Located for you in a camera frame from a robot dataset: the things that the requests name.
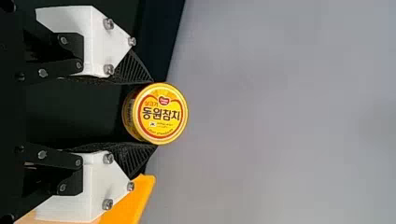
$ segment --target screw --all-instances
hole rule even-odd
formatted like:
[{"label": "screw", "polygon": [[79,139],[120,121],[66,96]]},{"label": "screw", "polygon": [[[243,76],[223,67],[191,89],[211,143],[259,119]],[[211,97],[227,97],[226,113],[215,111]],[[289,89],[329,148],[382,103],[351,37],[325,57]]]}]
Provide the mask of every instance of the screw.
[{"label": "screw", "polygon": [[105,199],[102,203],[103,210],[110,210],[113,207],[113,200],[112,199]]},{"label": "screw", "polygon": [[81,63],[76,63],[76,68],[81,69],[82,68],[82,64]]},{"label": "screw", "polygon": [[60,187],[59,187],[59,191],[60,192],[64,192],[66,190],[66,184],[62,184]]},{"label": "screw", "polygon": [[131,47],[136,46],[136,38],[128,37],[128,45],[131,46]]},{"label": "screw", "polygon": [[126,189],[128,191],[134,191],[134,182],[129,182],[128,185],[126,186]]},{"label": "screw", "polygon": [[105,26],[105,29],[107,29],[107,30],[114,29],[114,21],[111,19],[104,19],[103,25]]},{"label": "screw", "polygon": [[113,163],[113,161],[114,161],[114,155],[111,153],[108,153],[103,157],[104,164],[111,164]]},{"label": "screw", "polygon": [[76,166],[80,166],[81,165],[81,160],[76,160]]},{"label": "screw", "polygon": [[62,43],[63,45],[66,45],[66,44],[69,43],[69,41],[67,41],[66,37],[62,36],[62,37],[61,37],[61,43]]},{"label": "screw", "polygon": [[40,77],[47,77],[49,75],[49,73],[44,68],[41,68],[41,69],[38,69],[38,75]]},{"label": "screw", "polygon": [[106,75],[112,76],[114,75],[114,66],[113,64],[105,64],[105,66],[103,67],[103,70],[105,71]]},{"label": "screw", "polygon": [[42,151],[38,152],[37,155],[40,160],[43,160],[47,157],[47,151],[42,150]]},{"label": "screw", "polygon": [[24,146],[15,147],[15,152],[22,153],[24,151]]},{"label": "screw", "polygon": [[17,75],[15,75],[15,79],[17,79],[18,81],[24,81],[25,80],[24,73],[18,73]]}]

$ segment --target tuna can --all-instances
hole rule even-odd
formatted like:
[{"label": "tuna can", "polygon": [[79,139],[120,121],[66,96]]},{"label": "tuna can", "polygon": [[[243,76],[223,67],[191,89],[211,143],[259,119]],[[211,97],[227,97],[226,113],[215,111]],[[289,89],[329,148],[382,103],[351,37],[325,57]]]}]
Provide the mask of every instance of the tuna can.
[{"label": "tuna can", "polygon": [[167,83],[154,83],[132,91],[122,106],[122,122],[141,142],[165,145],[184,131],[189,109],[183,94]]}]

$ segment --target white 3d-printed bracket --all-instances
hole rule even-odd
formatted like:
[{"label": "white 3d-printed bracket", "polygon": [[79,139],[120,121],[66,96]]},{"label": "white 3d-printed bracket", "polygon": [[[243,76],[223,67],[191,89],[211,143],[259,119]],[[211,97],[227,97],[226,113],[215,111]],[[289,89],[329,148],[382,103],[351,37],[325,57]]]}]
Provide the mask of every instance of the white 3d-printed bracket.
[{"label": "white 3d-printed bracket", "polygon": [[106,27],[108,17],[95,7],[44,7],[35,13],[52,32],[84,36],[84,70],[75,75],[109,77],[106,65],[117,67],[131,48],[130,36],[116,23]]},{"label": "white 3d-printed bracket", "polygon": [[52,196],[36,208],[35,219],[90,223],[106,211],[105,200],[115,205],[125,197],[131,181],[115,161],[108,164],[108,153],[76,153],[84,160],[83,192],[77,196]]}]

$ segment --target white wall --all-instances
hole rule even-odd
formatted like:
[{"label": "white wall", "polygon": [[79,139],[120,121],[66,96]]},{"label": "white wall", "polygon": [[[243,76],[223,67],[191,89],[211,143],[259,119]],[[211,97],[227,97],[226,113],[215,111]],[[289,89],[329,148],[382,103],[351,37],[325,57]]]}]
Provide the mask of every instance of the white wall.
[{"label": "white wall", "polygon": [[389,2],[187,0],[169,81],[191,119],[142,223],[394,224]]}]

